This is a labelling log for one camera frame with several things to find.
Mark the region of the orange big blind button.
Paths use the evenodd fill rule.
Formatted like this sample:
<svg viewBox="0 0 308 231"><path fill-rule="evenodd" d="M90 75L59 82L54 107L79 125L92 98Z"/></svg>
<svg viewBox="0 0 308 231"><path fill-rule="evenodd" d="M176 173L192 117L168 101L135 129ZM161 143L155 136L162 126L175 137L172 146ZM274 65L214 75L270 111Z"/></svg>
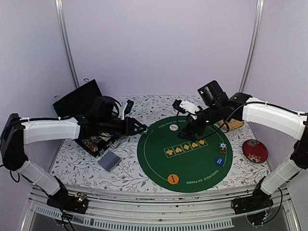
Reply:
<svg viewBox="0 0 308 231"><path fill-rule="evenodd" d="M168 176L168 178L167 178L167 181L168 181L168 183L171 184L171 185L176 185L176 184L179 183L180 179L179 179L178 175L176 175L176 174L170 174L170 175Z"/></svg>

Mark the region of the blue small blind button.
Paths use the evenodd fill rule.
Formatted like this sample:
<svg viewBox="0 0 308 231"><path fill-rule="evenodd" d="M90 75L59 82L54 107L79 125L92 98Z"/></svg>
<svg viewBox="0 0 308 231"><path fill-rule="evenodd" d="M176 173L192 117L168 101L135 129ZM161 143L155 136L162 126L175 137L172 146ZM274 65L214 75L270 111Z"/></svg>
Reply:
<svg viewBox="0 0 308 231"><path fill-rule="evenodd" d="M218 165L218 166L224 166L224 163L225 163L225 160L222 157L217 157L215 159L215 164Z"/></svg>

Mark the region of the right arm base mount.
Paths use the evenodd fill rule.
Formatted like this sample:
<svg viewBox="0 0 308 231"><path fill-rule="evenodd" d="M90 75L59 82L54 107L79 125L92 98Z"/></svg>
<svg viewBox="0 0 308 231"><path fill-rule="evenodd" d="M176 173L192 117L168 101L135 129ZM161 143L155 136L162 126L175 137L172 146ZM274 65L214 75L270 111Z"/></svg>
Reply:
<svg viewBox="0 0 308 231"><path fill-rule="evenodd" d="M273 206L273 200L270 195L264 193L253 193L247 197L236 197L231 201L231 208L235 214L243 214Z"/></svg>

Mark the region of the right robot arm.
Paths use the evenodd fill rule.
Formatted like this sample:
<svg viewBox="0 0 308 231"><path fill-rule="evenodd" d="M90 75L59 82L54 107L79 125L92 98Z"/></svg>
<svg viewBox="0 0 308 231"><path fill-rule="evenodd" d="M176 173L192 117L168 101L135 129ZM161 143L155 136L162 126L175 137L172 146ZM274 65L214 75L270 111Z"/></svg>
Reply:
<svg viewBox="0 0 308 231"><path fill-rule="evenodd" d="M217 81L198 89L206 108L186 100L175 100L173 108L188 113L187 125L179 132L178 137L195 141L203 135L207 126L220 120L225 123L232 119L253 122L283 132L296 139L291 155L273 172L262 179L249 198L249 206L259 210L267 203L268 196L281 185L291 180L301 170L308 167L308 115L296 112L268 102L259 100L245 93L236 93L228 97Z"/></svg>

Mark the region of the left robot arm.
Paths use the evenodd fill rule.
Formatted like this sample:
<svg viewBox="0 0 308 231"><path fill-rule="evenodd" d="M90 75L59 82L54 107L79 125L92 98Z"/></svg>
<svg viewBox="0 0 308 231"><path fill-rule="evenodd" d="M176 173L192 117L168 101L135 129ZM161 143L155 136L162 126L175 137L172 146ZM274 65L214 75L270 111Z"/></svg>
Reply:
<svg viewBox="0 0 308 231"><path fill-rule="evenodd" d="M41 166L29 159L24 145L62 139L87 139L108 133L116 138L141 134L147 126L129 117L133 101L125 106L108 96L100 96L72 115L65 117L22 118L17 113L11 114L0 136L2 165L7 170L15 171L33 184L53 196L53 201L61 208L71 205L71 197L60 185L56 177L46 172Z"/></svg>

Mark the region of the grey card stack holder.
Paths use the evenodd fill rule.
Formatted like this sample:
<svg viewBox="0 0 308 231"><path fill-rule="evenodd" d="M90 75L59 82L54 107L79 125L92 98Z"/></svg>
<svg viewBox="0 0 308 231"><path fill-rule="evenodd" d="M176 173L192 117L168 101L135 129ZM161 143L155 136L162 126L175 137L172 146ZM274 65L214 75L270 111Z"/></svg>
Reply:
<svg viewBox="0 0 308 231"><path fill-rule="evenodd" d="M119 156L115 153L108 151L103 157L98 161L98 164L106 171L111 171L117 163L121 160Z"/></svg>

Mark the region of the multicolour poker chip stack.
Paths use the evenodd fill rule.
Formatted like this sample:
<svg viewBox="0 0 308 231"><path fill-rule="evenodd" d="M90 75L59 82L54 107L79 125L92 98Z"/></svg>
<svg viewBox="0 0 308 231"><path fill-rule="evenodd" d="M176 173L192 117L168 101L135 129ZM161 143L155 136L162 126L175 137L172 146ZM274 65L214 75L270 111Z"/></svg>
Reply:
<svg viewBox="0 0 308 231"><path fill-rule="evenodd" d="M227 145L223 142L219 144L219 151L223 154L227 153Z"/></svg>

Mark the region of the white dealer button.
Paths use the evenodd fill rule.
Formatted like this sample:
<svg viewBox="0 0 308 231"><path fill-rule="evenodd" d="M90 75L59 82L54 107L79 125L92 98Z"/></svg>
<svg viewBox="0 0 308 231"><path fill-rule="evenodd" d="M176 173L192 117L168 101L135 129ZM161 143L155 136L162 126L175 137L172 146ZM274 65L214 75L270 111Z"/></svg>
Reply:
<svg viewBox="0 0 308 231"><path fill-rule="evenodd" d="M176 124L171 124L171 125L169 126L169 129L170 129L171 131L177 131L177 130L179 129L179 127L178 127L178 125L176 125Z"/></svg>

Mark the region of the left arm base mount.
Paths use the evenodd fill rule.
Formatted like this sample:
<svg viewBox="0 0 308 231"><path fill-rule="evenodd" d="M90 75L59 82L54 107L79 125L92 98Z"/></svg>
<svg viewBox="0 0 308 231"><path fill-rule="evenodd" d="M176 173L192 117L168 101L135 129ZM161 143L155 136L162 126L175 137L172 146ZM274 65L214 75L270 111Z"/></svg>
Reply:
<svg viewBox="0 0 308 231"><path fill-rule="evenodd" d="M59 210L85 214L89 201L87 194L77 192L69 195L68 191L58 191L55 195L48 195L47 205L58 208Z"/></svg>

